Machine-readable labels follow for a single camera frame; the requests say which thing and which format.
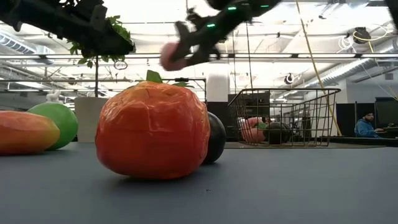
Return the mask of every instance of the metal wire basket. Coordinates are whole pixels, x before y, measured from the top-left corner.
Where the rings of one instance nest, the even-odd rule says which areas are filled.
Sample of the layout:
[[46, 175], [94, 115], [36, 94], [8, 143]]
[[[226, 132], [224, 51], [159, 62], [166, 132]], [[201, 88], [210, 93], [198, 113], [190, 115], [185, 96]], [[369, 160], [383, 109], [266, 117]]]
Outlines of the metal wire basket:
[[238, 142], [252, 146], [328, 146], [335, 95], [339, 91], [337, 88], [241, 90], [228, 104], [233, 134]]

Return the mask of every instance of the plush tomato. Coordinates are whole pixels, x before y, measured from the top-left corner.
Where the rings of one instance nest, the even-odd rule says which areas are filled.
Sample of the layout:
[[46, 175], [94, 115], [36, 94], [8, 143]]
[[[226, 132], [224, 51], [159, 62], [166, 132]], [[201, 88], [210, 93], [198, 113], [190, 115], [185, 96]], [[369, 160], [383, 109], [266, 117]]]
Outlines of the plush tomato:
[[0, 111], [0, 133], [0, 155], [42, 152], [60, 137], [51, 119], [17, 111]]
[[104, 105], [97, 156], [114, 172], [140, 179], [174, 179], [195, 171], [207, 153], [206, 105], [187, 88], [141, 82]]

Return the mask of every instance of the man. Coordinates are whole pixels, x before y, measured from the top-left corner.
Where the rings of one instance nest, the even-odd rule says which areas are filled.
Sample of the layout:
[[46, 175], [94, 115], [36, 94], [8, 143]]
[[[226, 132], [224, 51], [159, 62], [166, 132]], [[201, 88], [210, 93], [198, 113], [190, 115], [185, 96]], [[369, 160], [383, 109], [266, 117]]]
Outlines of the man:
[[374, 116], [373, 113], [365, 113], [363, 114], [362, 119], [360, 119], [355, 126], [355, 134], [357, 137], [362, 138], [380, 138], [377, 135], [378, 132], [383, 131], [381, 128], [373, 129], [371, 122], [373, 121]]

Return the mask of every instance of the blue table surface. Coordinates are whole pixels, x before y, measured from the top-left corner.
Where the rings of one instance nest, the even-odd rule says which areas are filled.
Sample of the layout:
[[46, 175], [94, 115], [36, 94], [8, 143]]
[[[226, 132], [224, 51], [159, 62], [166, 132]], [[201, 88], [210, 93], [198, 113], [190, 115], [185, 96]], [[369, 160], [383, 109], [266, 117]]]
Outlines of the blue table surface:
[[227, 149], [191, 176], [143, 182], [93, 144], [0, 157], [0, 224], [397, 224], [398, 149]]

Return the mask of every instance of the yellow cable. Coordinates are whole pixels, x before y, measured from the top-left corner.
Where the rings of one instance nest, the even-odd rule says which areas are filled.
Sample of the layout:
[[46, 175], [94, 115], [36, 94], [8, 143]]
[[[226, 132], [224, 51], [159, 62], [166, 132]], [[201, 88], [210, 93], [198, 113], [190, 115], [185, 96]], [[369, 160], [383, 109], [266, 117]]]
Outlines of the yellow cable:
[[369, 44], [369, 48], [371, 49], [372, 54], [374, 54], [374, 51], [373, 51], [373, 47], [372, 47], [371, 42], [369, 41], [368, 44]]
[[[310, 41], [308, 40], [308, 35], [307, 35], [307, 31], [305, 30], [304, 21], [303, 21], [303, 18], [301, 17], [300, 6], [299, 6], [299, 0], [296, 0], [296, 6], [297, 6], [297, 10], [298, 10], [298, 15], [300, 16], [301, 25], [302, 25], [302, 27], [303, 27], [303, 32], [304, 32], [304, 36], [305, 36], [305, 41], [307, 42], [308, 51], [310, 52], [310, 56], [311, 56], [311, 61], [312, 61], [313, 69], [314, 69], [314, 71], [315, 71], [315, 74], [317, 74], [317, 78], [318, 78], [319, 84], [320, 84], [320, 86], [321, 86], [321, 89], [322, 89], [322, 91], [323, 91], [323, 94], [326, 96], [325, 87], [323, 86], [323, 82], [322, 82], [322, 80], [321, 80], [321, 77], [319, 76], [319, 72], [318, 72], [317, 66], [315, 65], [315, 60], [314, 60], [313, 55], [312, 55], [312, 50], [311, 50], [311, 46], [310, 46]], [[340, 128], [339, 128], [339, 126], [338, 126], [338, 124], [337, 124], [337, 120], [336, 120], [335, 114], [334, 114], [334, 112], [333, 112], [333, 110], [332, 110], [330, 104], [328, 105], [328, 107], [329, 107], [329, 112], [332, 114], [332, 117], [331, 117], [331, 118], [333, 119], [333, 122], [334, 122], [334, 124], [335, 124], [335, 126], [336, 126], [337, 134], [338, 134], [339, 136], [341, 136]]]
[[390, 91], [391, 91], [392, 95], [394, 96], [394, 97], [393, 97], [393, 99], [395, 99], [395, 100], [397, 100], [397, 101], [398, 101], [398, 97], [397, 97], [396, 93], [394, 92], [394, 90], [392, 90], [392, 88], [391, 88], [391, 86], [390, 86], [390, 85], [388, 85], [388, 89], [390, 89]]
[[362, 41], [375, 41], [375, 40], [380, 40], [380, 39], [382, 39], [382, 38], [387, 37], [387, 34], [388, 34], [389, 32], [386, 31], [386, 32], [384, 33], [384, 35], [382, 35], [381, 37], [373, 38], [373, 39], [364, 39], [364, 38], [357, 37], [357, 36], [355, 35], [356, 33], [357, 33], [356, 31], [353, 32], [353, 36], [354, 36], [356, 39], [358, 39], [358, 40], [362, 40]]

